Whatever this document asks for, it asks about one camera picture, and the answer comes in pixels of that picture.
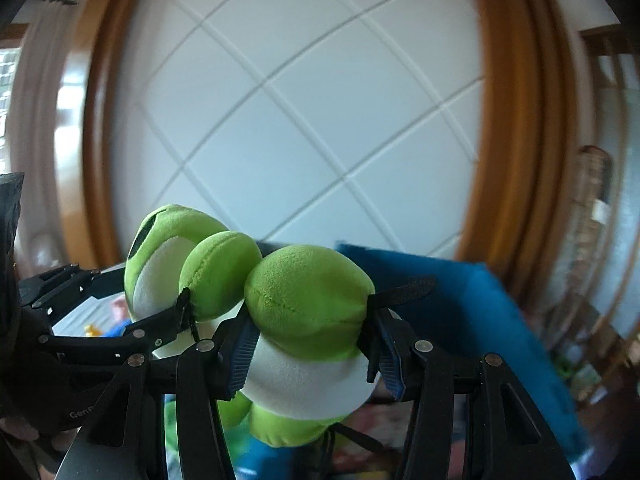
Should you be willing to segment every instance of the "blue fabric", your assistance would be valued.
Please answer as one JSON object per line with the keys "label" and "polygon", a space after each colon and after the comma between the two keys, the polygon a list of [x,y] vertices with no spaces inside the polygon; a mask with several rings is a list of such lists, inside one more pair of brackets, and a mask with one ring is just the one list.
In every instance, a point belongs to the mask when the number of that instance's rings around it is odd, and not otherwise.
{"label": "blue fabric", "polygon": [[282,480],[291,478],[295,447],[270,447],[254,437],[249,449],[240,458],[238,472],[243,478]]}
{"label": "blue fabric", "polygon": [[108,332],[105,332],[104,334],[102,334],[100,337],[120,337],[124,333],[124,329],[126,329],[126,327],[129,326],[130,324],[131,324],[131,320],[125,319],[124,321],[121,321],[116,326],[114,326]]}
{"label": "blue fabric", "polygon": [[484,264],[465,264],[341,244],[337,250],[373,280],[376,290],[433,274],[438,285],[422,300],[395,308],[416,335],[457,356],[500,354],[525,387],[569,460],[586,449],[586,433],[568,389],[516,304]]}

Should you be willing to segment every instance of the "metal screw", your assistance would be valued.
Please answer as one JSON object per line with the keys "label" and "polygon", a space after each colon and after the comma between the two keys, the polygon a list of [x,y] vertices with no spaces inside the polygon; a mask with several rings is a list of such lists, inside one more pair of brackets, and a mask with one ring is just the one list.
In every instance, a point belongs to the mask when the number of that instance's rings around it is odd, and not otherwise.
{"label": "metal screw", "polygon": [[418,352],[431,352],[431,350],[433,350],[433,344],[426,339],[418,339],[414,347]]}
{"label": "metal screw", "polygon": [[196,343],[196,350],[198,352],[208,352],[213,350],[216,344],[211,339],[201,339]]}
{"label": "metal screw", "polygon": [[127,359],[127,364],[134,368],[139,367],[143,362],[145,362],[145,357],[142,354],[133,354]]}
{"label": "metal screw", "polygon": [[502,358],[498,354],[487,354],[484,356],[484,362],[489,366],[500,366],[502,364]]}

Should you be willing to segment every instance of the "white curtain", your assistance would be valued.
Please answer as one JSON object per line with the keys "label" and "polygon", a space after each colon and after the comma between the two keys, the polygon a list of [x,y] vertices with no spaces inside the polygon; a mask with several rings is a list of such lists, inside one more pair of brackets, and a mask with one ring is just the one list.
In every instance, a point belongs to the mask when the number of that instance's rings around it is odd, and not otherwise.
{"label": "white curtain", "polygon": [[20,46],[5,136],[24,172],[15,259],[22,277],[67,262],[54,165],[56,101],[77,6],[45,2]]}

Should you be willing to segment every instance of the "stuffed toy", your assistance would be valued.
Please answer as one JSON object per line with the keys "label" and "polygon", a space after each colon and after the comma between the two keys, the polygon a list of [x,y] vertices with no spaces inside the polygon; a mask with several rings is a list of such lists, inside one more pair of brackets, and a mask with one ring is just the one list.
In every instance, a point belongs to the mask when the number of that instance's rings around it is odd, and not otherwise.
{"label": "stuffed toy", "polygon": [[[374,286],[336,251],[294,245],[263,259],[249,236],[168,205],[145,218],[127,257],[132,319],[171,307],[185,287],[201,337],[242,301],[260,329],[244,388],[229,402],[218,401],[225,430],[247,419],[250,433],[268,446],[301,446],[354,412],[375,388],[356,346]],[[185,331],[156,354],[177,354],[193,343]]]}

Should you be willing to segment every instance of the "blue towel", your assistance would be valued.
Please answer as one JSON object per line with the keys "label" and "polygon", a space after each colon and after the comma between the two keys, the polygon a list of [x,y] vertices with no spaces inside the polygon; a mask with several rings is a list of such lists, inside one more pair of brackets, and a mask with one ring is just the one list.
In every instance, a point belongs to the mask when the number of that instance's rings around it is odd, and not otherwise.
{"label": "blue towel", "polygon": [[341,244],[337,251],[362,268],[376,290],[433,274],[436,289],[422,300],[394,310],[416,335],[452,355],[500,354],[509,364],[554,432],[568,460],[587,447],[575,405],[545,349],[531,333],[516,304],[484,264],[465,264],[393,251]]}

